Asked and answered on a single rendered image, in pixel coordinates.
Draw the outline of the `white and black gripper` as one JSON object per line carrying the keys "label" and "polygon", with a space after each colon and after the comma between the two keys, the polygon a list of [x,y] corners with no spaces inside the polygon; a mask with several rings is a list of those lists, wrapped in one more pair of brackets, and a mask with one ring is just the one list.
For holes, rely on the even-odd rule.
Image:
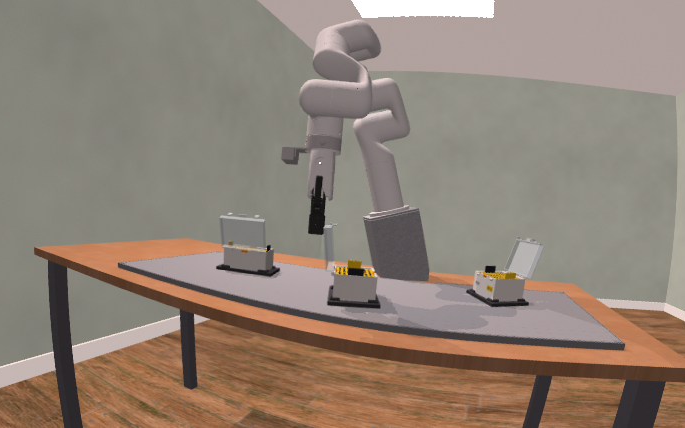
{"label": "white and black gripper", "polygon": [[323,235],[326,197],[329,201],[333,199],[335,156],[341,155],[341,152],[325,148],[311,148],[305,152],[310,154],[308,197],[312,197],[308,233]]}

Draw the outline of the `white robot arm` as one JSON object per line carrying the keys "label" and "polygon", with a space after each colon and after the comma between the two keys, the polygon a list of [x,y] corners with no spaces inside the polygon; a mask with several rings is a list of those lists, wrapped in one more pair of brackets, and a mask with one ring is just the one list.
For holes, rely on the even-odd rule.
{"label": "white robot arm", "polygon": [[[301,87],[299,103],[310,115],[306,146],[282,147],[281,155],[286,164],[298,165],[299,153],[311,148],[341,152],[343,119],[357,119],[353,127],[374,209],[370,217],[409,209],[403,204],[394,156],[382,145],[409,135],[410,125],[401,93],[393,79],[372,81],[361,62],[379,56],[381,45],[375,34],[363,20],[334,25],[318,34],[313,67],[328,80],[309,80]],[[389,110],[369,114],[382,109]]]}

